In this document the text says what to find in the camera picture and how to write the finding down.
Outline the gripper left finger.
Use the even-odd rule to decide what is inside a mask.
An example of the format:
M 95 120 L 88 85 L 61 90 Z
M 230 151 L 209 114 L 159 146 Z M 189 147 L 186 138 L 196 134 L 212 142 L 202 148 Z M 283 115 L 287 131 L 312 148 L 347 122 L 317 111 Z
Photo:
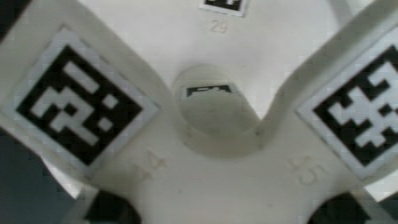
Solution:
M 106 190 L 84 189 L 59 224 L 143 224 L 129 200 Z

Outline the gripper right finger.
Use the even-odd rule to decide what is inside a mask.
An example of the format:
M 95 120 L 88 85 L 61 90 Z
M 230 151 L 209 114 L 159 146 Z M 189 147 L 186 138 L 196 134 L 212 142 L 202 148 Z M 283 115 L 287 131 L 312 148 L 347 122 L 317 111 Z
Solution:
M 308 224 L 398 224 L 398 193 L 383 200 L 367 190 L 340 194 L 321 205 Z

